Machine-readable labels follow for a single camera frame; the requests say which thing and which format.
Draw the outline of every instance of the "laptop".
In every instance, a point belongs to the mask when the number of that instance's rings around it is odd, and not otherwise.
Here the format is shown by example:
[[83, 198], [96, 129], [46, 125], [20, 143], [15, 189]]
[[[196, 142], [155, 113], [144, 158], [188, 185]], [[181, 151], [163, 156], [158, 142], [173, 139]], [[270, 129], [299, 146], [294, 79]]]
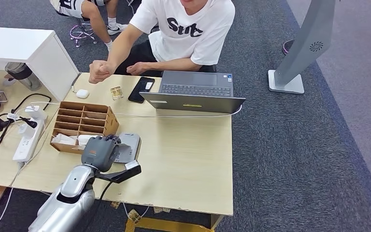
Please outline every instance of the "laptop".
[[171, 93], [140, 92], [154, 108], [165, 110], [190, 110], [216, 113], [235, 113], [245, 98], [194, 96]]
[[233, 97], [232, 74], [164, 71], [159, 92]]
[[164, 71], [159, 93], [140, 95], [156, 109], [232, 114], [245, 101], [233, 91], [229, 73]]

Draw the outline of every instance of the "smartphone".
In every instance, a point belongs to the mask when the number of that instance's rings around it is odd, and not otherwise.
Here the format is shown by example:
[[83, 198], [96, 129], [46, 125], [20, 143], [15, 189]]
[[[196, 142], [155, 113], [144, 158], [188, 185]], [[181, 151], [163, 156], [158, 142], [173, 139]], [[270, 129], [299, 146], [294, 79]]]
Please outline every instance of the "smartphone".
[[132, 102], [134, 101], [137, 103], [143, 103], [144, 98], [139, 94], [139, 92], [150, 92], [151, 86], [153, 86], [154, 82], [155, 80], [153, 78], [144, 76], [140, 77], [140, 80], [137, 82], [133, 91], [130, 93], [128, 100]]

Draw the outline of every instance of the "laptop keyboard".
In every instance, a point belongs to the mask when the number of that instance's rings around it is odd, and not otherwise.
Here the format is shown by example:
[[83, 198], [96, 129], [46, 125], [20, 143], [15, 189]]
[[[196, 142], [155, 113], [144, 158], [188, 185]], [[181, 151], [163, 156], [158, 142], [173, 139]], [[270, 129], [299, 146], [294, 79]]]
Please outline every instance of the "laptop keyboard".
[[230, 88], [163, 84], [161, 93], [231, 97]]

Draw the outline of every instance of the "wooden organizer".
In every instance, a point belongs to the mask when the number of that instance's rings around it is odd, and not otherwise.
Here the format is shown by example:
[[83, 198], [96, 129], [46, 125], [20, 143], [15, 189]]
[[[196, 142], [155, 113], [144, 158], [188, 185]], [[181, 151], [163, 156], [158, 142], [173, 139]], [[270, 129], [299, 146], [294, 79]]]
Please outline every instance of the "wooden organizer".
[[[63, 101], [55, 121], [52, 135], [62, 133], [67, 136], [81, 134], [106, 136], [116, 134], [119, 122], [112, 109], [106, 105], [86, 104], [79, 102]], [[82, 154], [82, 150], [72, 149], [78, 145], [50, 143], [58, 151]]]

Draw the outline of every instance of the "robotic hand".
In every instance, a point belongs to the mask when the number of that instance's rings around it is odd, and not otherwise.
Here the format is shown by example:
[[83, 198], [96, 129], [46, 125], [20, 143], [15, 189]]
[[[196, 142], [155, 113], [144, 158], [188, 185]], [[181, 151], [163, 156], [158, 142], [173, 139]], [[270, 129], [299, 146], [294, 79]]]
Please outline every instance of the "robotic hand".
[[119, 153], [119, 137], [109, 135], [90, 138], [82, 154], [82, 165], [76, 166], [38, 211], [29, 232], [70, 232], [95, 200], [95, 178], [121, 183], [142, 172], [137, 161], [126, 164], [126, 170], [108, 171]]

